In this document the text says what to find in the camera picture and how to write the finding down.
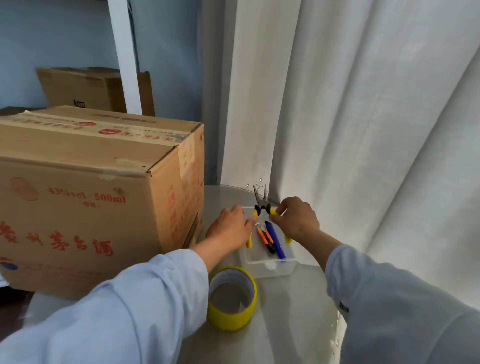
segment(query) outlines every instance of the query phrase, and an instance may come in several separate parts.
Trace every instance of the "left hand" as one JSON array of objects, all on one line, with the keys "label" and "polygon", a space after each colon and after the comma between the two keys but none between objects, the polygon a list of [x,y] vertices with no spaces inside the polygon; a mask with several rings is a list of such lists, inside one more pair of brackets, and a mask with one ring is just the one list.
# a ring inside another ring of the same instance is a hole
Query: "left hand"
[{"label": "left hand", "polygon": [[243,222],[243,210],[235,205],[231,210],[224,208],[220,217],[208,228],[206,237],[221,241],[230,249],[237,250],[245,244],[257,223],[257,217],[250,217]]}]

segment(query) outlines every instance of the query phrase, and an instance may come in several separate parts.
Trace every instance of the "yellow-handled pliers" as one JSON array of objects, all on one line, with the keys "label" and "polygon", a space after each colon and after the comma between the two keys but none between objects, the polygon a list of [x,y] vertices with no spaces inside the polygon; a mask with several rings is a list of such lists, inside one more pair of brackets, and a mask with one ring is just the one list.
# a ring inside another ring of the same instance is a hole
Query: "yellow-handled pliers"
[{"label": "yellow-handled pliers", "polygon": [[[267,202],[267,199],[268,199],[267,185],[265,185],[263,198],[260,198],[260,195],[258,194],[255,186],[253,186],[253,192],[255,193],[255,200],[257,200],[257,205],[255,205],[255,210],[253,210],[252,216],[260,216],[260,214],[262,213],[262,209],[265,209],[265,211],[269,215],[278,215],[276,210],[272,207],[272,205],[270,205]],[[285,237],[285,242],[287,244],[290,244],[292,240],[288,237]],[[251,247],[252,247],[252,234],[250,234],[250,237],[248,238],[248,241],[247,241],[247,248],[251,248]]]}]

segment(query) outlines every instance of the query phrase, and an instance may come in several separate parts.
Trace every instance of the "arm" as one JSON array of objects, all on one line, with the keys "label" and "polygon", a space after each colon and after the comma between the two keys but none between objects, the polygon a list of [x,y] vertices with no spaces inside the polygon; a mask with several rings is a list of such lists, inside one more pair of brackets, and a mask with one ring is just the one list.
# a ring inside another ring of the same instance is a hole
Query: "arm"
[{"label": "arm", "polygon": [[157,255],[0,344],[0,363],[174,363],[206,319],[208,273],[255,224],[224,209],[193,250]]},{"label": "arm", "polygon": [[303,245],[326,274],[327,294],[348,326],[348,363],[470,363],[480,357],[480,315],[406,270],[378,264],[322,232],[309,204],[282,201],[271,216]]}]

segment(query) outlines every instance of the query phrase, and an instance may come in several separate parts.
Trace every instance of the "right hand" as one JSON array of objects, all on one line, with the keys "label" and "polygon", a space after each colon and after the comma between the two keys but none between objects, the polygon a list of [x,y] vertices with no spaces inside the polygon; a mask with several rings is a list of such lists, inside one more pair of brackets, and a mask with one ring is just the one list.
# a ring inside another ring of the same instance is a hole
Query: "right hand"
[{"label": "right hand", "polygon": [[308,233],[320,229],[315,211],[298,197],[287,197],[276,211],[278,215],[270,215],[270,221],[295,241],[301,242]]}]

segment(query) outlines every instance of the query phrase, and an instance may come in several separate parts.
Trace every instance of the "yellow tape roll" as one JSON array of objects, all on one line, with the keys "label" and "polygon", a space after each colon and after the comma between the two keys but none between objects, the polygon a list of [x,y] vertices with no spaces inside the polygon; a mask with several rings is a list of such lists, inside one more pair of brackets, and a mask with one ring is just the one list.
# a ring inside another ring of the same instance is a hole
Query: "yellow tape roll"
[{"label": "yellow tape roll", "polygon": [[257,285],[248,272],[225,267],[210,280],[207,318],[221,330],[238,330],[252,318]]}]

